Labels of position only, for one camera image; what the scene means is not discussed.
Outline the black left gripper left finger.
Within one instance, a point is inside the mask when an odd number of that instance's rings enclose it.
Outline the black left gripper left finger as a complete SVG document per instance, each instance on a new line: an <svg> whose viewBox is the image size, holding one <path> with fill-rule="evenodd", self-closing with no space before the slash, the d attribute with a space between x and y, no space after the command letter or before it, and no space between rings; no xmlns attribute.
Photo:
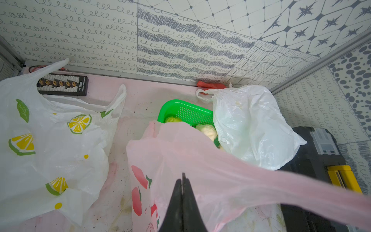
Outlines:
<svg viewBox="0 0 371 232"><path fill-rule="evenodd" d="M183 231L183 195L182 181L175 182L173 193L159 232Z"/></svg>

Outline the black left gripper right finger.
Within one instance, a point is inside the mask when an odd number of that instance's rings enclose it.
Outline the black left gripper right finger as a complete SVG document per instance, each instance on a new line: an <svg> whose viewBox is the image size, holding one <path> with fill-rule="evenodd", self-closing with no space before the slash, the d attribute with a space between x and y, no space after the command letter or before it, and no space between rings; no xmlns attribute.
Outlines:
<svg viewBox="0 0 371 232"><path fill-rule="evenodd" d="M182 173L183 232L207 232L195 195L185 173Z"/></svg>

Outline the pink peach-print plastic bag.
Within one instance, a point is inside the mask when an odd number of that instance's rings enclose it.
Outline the pink peach-print plastic bag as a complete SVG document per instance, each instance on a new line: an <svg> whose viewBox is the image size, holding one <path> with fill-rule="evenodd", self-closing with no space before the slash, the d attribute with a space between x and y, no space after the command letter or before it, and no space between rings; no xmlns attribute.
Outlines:
<svg viewBox="0 0 371 232"><path fill-rule="evenodd" d="M218 149L184 122L150 122L129 141L128 165L135 232L157 231L165 221L175 183L191 183L205 227L219 232L247 208L295 205L343 224L371 229L371 198L310 177L270 171Z"/></svg>

